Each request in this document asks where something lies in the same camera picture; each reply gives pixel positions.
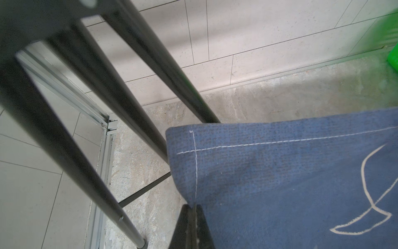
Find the dark blue embroidered pillowcase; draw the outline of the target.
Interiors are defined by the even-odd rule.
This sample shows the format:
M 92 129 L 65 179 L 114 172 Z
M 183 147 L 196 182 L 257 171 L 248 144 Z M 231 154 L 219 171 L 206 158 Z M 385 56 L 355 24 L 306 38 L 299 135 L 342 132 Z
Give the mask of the dark blue embroidered pillowcase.
M 398 110 L 166 131 L 218 249 L 395 249 Z

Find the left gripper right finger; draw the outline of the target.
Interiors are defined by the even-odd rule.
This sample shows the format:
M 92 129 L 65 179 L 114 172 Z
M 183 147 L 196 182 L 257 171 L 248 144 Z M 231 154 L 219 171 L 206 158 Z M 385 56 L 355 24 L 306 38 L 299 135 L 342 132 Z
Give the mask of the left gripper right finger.
M 195 204 L 192 215 L 192 248 L 214 249 L 215 245 L 210 234 L 202 207 Z

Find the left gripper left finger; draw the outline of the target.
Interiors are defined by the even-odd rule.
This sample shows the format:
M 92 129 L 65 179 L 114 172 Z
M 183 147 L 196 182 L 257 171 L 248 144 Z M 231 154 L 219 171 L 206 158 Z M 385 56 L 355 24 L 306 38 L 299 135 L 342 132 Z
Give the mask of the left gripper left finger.
M 181 208 L 180 215 L 175 226 L 175 230 L 169 245 L 169 249 L 190 249 L 190 232 L 189 218 L 191 215 L 191 207 L 184 204 Z

